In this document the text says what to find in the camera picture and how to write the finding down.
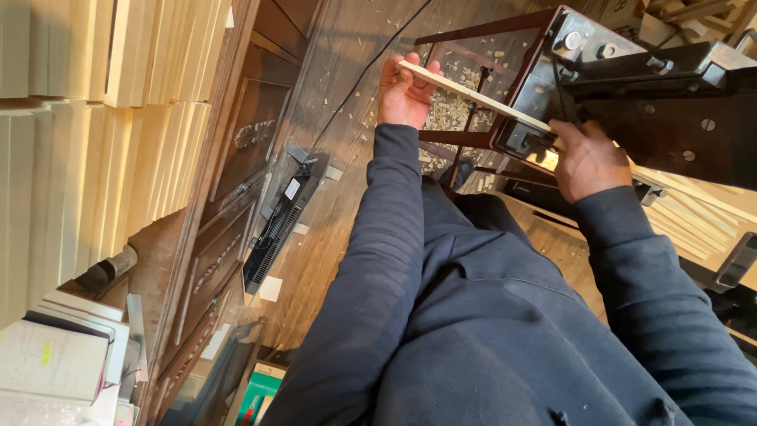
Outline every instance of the person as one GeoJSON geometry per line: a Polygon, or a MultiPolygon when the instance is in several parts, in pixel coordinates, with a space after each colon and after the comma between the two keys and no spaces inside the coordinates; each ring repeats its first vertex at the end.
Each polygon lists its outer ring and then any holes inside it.
{"type": "Polygon", "coordinates": [[[600,125],[550,122],[609,328],[499,198],[453,203],[421,176],[435,88],[397,72],[403,59],[383,67],[349,246],[263,425],[757,424],[755,367],[654,234],[600,125]]]}

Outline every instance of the wooden floor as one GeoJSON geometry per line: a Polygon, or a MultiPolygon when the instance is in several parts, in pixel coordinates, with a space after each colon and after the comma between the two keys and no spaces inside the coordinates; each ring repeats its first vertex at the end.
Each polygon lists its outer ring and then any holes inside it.
{"type": "MultiPolygon", "coordinates": [[[[301,85],[291,95],[290,106],[272,153],[272,179],[265,203],[272,205],[276,190],[295,170],[284,152],[287,145],[308,152],[327,152],[331,164],[344,172],[339,181],[325,180],[300,220],[310,227],[307,235],[293,234],[270,274],[283,279],[277,302],[261,301],[250,316],[265,315],[269,325],[263,344],[280,349],[299,347],[333,280],[347,247],[347,238],[366,188],[366,164],[372,157],[378,78],[383,59],[361,81],[360,96],[352,96],[325,136],[313,148],[315,137],[336,106],[354,85],[363,67],[422,5],[423,0],[324,0],[316,35],[304,64],[301,85]]],[[[556,7],[559,0],[434,0],[405,30],[385,54],[412,51],[419,36],[468,27],[479,23],[556,7]]],[[[580,4],[573,4],[581,10],[580,4]]],[[[476,190],[472,178],[466,192],[476,190]]],[[[502,183],[497,181],[491,190],[502,183]]],[[[565,279],[603,317],[601,295],[593,282],[585,243],[534,219],[527,208],[509,203],[516,220],[528,232],[534,246],[552,259],[565,279]]]]}

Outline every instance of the left hand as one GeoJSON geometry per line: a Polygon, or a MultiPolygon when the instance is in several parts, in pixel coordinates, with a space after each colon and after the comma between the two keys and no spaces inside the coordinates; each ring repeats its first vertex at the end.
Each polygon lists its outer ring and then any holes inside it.
{"type": "MultiPolygon", "coordinates": [[[[431,94],[436,86],[419,78],[413,79],[410,70],[397,70],[397,64],[405,60],[414,65],[420,63],[417,53],[409,54],[407,59],[395,55],[384,63],[378,85],[379,107],[376,120],[379,124],[406,124],[420,130],[431,110],[431,94]]],[[[427,69],[444,76],[438,61],[432,61],[427,69]]]]}

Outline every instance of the wood trim molding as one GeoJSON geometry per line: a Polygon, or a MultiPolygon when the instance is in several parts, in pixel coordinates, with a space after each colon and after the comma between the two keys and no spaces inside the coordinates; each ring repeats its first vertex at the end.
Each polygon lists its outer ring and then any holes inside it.
{"type": "Polygon", "coordinates": [[[260,0],[240,0],[237,14],[235,15],[235,29],[229,41],[229,49],[226,51],[223,63],[220,64],[220,69],[217,70],[219,78],[216,93],[213,96],[213,99],[217,100],[217,103],[213,105],[210,111],[207,132],[205,133],[205,140],[203,141],[198,159],[197,173],[192,182],[192,191],[190,192],[186,207],[184,224],[179,235],[176,255],[168,280],[166,298],[160,318],[158,319],[155,347],[152,351],[154,356],[148,360],[148,370],[151,379],[145,391],[140,395],[137,404],[145,411],[139,422],[141,426],[152,426],[160,421],[158,414],[161,403],[164,401],[162,398],[155,397],[157,390],[155,384],[160,377],[161,359],[170,338],[173,317],[179,304],[181,287],[185,280],[190,258],[192,257],[192,247],[197,237],[205,199],[213,180],[213,171],[215,170],[213,166],[218,159],[220,146],[223,144],[223,136],[226,134],[226,128],[229,125],[229,116],[234,103],[237,82],[245,62],[245,54],[250,44],[250,36],[259,5],[260,0]]]}

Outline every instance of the stacked light wood panels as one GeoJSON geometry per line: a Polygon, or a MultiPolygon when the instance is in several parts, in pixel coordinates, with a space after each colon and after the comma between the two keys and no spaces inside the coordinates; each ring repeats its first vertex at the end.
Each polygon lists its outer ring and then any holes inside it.
{"type": "Polygon", "coordinates": [[[0,329],[186,206],[230,4],[0,0],[0,329]]]}

